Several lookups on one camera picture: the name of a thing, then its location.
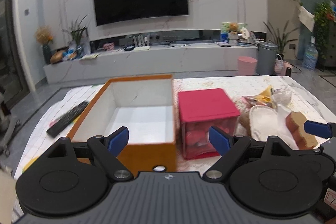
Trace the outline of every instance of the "bread slice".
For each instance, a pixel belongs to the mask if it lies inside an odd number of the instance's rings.
[[[300,150],[312,149],[318,144],[314,135],[305,132],[303,126],[306,120],[307,118],[301,112],[292,111],[286,117],[286,126]]]

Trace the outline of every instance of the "blue gripper pad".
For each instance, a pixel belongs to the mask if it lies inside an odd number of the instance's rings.
[[[332,132],[330,131],[328,125],[325,123],[306,121],[303,128],[306,133],[309,133],[311,135],[315,135],[325,139],[332,137]]]
[[[233,145],[232,137],[218,127],[209,128],[209,141],[221,156],[228,152]]]
[[[107,149],[113,156],[117,157],[128,144],[129,132],[127,127],[121,127],[106,137]]]

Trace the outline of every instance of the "pink bag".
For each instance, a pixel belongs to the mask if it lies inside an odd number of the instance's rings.
[[[284,68],[284,61],[282,60],[282,57],[280,54],[277,54],[276,56],[280,56],[280,60],[276,58],[275,65],[274,65],[274,72],[277,76],[280,76]]]

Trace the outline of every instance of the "door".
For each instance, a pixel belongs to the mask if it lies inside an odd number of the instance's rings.
[[[16,47],[12,0],[0,0],[0,86],[9,108],[29,93]]]

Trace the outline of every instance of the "remote control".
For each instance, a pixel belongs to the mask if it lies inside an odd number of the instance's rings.
[[[81,102],[79,105],[70,109],[65,113],[51,128],[47,130],[47,134],[55,138],[61,133],[74,119],[76,119],[84,109],[87,107],[88,102]]]

